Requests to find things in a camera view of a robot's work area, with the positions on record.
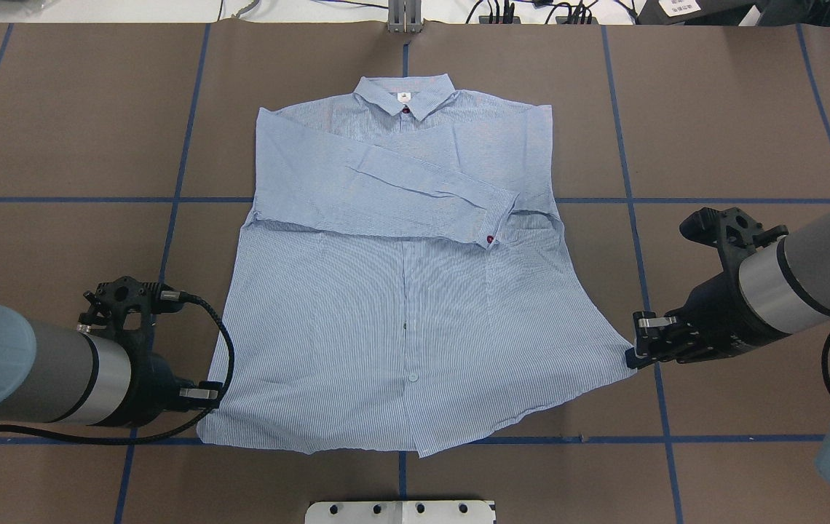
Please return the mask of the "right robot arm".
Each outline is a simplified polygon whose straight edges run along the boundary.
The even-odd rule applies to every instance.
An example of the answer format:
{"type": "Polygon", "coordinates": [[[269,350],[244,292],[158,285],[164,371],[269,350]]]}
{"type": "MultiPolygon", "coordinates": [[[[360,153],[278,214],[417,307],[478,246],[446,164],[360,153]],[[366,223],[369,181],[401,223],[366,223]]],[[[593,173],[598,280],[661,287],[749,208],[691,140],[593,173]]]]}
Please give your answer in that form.
{"type": "MultiPolygon", "coordinates": [[[[636,311],[634,370],[656,362],[707,362],[748,354],[830,322],[830,213],[797,231],[767,229],[737,207],[704,207],[680,225],[688,241],[714,248],[722,270],[664,315],[636,311]]],[[[830,394],[830,333],[821,350],[830,394]]],[[[830,430],[815,468],[830,483],[830,430]]]]}

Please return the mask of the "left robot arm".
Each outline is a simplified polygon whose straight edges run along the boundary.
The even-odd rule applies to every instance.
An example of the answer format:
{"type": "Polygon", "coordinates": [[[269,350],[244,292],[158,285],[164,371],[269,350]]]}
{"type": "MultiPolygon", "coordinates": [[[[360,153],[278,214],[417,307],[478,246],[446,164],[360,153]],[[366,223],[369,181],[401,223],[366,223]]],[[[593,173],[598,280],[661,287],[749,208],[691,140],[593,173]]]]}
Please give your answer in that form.
{"type": "Polygon", "coordinates": [[[75,329],[28,319],[0,305],[0,432],[77,445],[152,444],[185,432],[216,410],[232,384],[234,351],[226,326],[208,302],[185,292],[158,301],[176,312],[201,306],[226,345],[226,377],[193,384],[173,375],[150,348],[154,313],[149,306],[103,313],[89,309],[75,329]],[[138,315],[135,330],[127,315],[138,315]],[[139,428],[166,411],[194,412],[192,420],[146,437],[79,437],[49,430],[51,424],[139,428]]]}

